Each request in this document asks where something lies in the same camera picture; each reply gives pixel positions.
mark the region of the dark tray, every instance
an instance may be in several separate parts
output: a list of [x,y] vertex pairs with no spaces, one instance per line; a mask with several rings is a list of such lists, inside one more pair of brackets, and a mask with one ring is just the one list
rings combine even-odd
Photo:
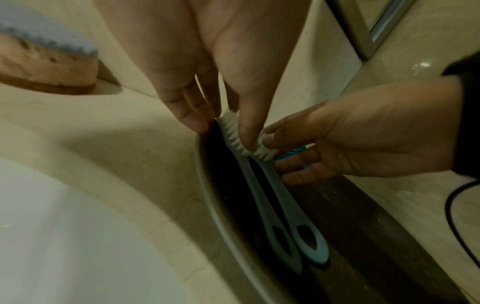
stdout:
[[[305,261],[301,276],[291,273],[268,245],[252,195],[218,125],[201,141],[218,197],[260,259],[300,303],[468,303],[420,244],[345,177],[291,189],[325,237],[331,258],[327,270]],[[283,220],[265,177],[253,168]]]

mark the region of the sink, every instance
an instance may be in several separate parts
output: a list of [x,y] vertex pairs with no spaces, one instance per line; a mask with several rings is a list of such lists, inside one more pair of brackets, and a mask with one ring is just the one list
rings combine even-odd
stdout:
[[0,302],[192,303],[164,258],[106,206],[0,158]]

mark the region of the cord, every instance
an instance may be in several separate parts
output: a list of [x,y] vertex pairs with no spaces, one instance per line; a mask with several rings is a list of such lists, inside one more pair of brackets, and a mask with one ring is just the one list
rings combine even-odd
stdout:
[[474,255],[474,253],[470,250],[470,248],[467,246],[465,243],[464,239],[460,236],[459,231],[455,227],[454,221],[452,219],[452,204],[454,202],[454,199],[462,192],[464,192],[467,189],[473,188],[475,186],[480,185],[480,180],[476,180],[473,182],[470,182],[468,184],[463,185],[462,187],[458,188],[454,192],[452,192],[448,198],[446,199],[445,202],[445,216],[446,216],[446,221],[448,222],[448,225],[450,226],[451,231],[455,235],[457,241],[460,243],[460,245],[463,247],[465,252],[468,254],[468,256],[472,259],[472,261],[475,263],[475,265],[480,268],[480,261],[477,259],[477,257]]

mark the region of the metal frame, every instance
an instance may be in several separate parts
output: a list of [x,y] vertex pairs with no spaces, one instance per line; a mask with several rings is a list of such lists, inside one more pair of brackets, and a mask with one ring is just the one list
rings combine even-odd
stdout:
[[371,28],[365,23],[356,0],[326,0],[326,2],[350,39],[358,56],[367,60],[415,0],[390,0]]

